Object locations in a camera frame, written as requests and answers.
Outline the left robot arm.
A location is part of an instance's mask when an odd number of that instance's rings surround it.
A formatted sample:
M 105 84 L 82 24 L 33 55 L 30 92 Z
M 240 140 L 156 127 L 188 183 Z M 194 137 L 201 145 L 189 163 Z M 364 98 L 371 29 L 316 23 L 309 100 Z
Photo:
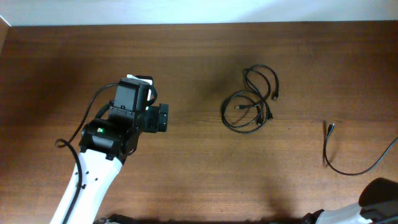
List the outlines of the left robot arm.
M 81 134 L 79 151 L 74 150 L 71 140 L 55 143 L 71 150 L 75 167 L 52 223 L 93 223 L 111 183 L 137 149 L 141 133 L 167 130 L 169 106 L 155 106 L 157 92 L 152 77 L 127 75 L 114 87 L 115 98 L 75 131 Z

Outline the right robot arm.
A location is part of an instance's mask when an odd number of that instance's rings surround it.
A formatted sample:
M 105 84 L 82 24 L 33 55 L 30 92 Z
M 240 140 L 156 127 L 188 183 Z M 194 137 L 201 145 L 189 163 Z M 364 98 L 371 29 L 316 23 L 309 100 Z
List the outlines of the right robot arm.
M 337 210 L 306 214 L 304 224 L 397 224 L 397 182 L 376 178 L 362 191 L 356 203 Z

